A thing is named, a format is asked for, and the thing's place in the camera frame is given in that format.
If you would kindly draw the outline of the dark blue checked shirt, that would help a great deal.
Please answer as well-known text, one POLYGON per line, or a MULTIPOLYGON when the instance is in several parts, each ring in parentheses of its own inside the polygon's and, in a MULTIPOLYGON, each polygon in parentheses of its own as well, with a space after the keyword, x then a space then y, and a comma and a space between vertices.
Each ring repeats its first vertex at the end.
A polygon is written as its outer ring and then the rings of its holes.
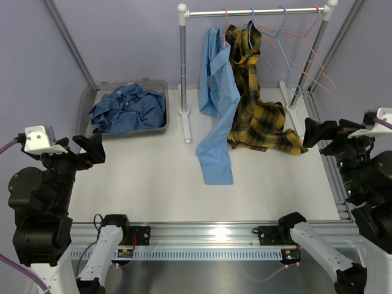
POLYGON ((164 93, 132 83, 104 94, 89 111, 89 121, 100 133, 119 135, 163 126, 165 111, 164 93))

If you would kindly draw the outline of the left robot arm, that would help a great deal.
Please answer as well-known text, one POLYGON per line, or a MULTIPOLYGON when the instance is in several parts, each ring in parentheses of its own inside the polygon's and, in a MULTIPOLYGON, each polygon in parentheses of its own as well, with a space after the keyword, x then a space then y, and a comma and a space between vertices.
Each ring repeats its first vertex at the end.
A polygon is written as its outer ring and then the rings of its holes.
POLYGON ((45 167, 24 168, 8 184, 8 205, 15 214, 13 246, 19 262, 12 266, 29 276, 42 293, 105 293, 105 278, 119 244, 131 238, 124 214, 106 215, 98 231, 92 256, 82 272, 74 275, 70 260, 73 220, 68 209, 78 171, 102 164, 106 155, 100 133, 76 135, 72 140, 83 149, 75 154, 69 139, 51 141, 45 132, 18 134, 10 142, 45 167))

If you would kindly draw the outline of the blue hanger for checked shirt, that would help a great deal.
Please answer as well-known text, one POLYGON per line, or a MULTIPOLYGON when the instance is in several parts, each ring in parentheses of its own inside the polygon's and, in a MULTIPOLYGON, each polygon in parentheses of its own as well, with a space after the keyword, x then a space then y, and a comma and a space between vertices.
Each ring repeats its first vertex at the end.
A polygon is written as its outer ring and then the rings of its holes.
POLYGON ((275 39, 275 40, 276 40, 276 43, 277 43, 277 45, 278 45, 278 47, 279 47, 279 49, 280 49, 280 52, 282 53, 282 56, 283 56, 283 58, 284 58, 284 60, 285 60, 285 63, 286 63, 286 65, 287 65, 287 68, 288 68, 288 70, 289 70, 289 72, 290 72, 290 79, 291 79, 291 81, 294 82, 294 84, 296 85, 296 89, 295 89, 295 90, 292 90, 292 89, 288 86, 288 83, 281 77, 281 75, 277 72, 277 70, 271 65, 271 63, 270 63, 266 58, 264 58, 263 55, 262 55, 262 57, 263 57, 263 59, 268 63, 268 65, 269 65, 270 68, 274 71, 274 73, 280 78, 280 80, 284 82, 284 85, 286 85, 286 87, 288 87, 288 89, 292 92, 293 97, 294 97, 294 98, 299 98, 300 95, 302 95, 302 90, 298 89, 298 87, 299 87, 298 80, 296 80, 296 79, 294 78, 294 76, 293 76, 293 71, 292 71, 292 67, 291 67, 291 65, 290 65, 290 61, 288 60, 288 58, 287 58, 287 56, 286 56, 286 54, 285 54, 285 51, 284 51, 284 49, 283 49, 283 47, 282 47, 282 45, 281 45, 280 39, 279 39, 279 36, 280 36, 280 34, 281 34, 281 32, 282 32, 282 29, 284 28, 285 22, 287 21, 287 15, 288 15, 288 13, 287 13, 287 10, 286 10, 286 8, 285 8, 284 6, 279 6, 279 8, 282 9, 282 11, 283 11, 283 13, 284 13, 284 19, 282 20, 282 23, 281 23, 279 29, 278 29, 274 34, 272 34, 272 33, 270 34, 270 33, 267 33, 267 32, 263 32, 262 34, 263 34, 263 35, 266 35, 266 36, 268 36, 268 37, 271 37, 272 39, 275 39))

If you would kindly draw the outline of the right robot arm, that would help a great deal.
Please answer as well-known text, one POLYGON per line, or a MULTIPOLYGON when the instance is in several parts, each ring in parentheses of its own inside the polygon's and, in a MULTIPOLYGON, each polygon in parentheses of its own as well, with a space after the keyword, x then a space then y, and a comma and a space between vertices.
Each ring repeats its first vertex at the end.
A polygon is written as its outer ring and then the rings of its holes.
POLYGON ((391 293, 391 151, 374 157, 375 138, 364 134, 366 126, 341 119, 305 120, 303 145, 329 144, 320 150, 333 156, 347 195, 351 214, 363 238, 366 266, 342 256, 311 227, 300 213, 278 220, 277 236, 307 251, 329 274, 336 293, 391 293))

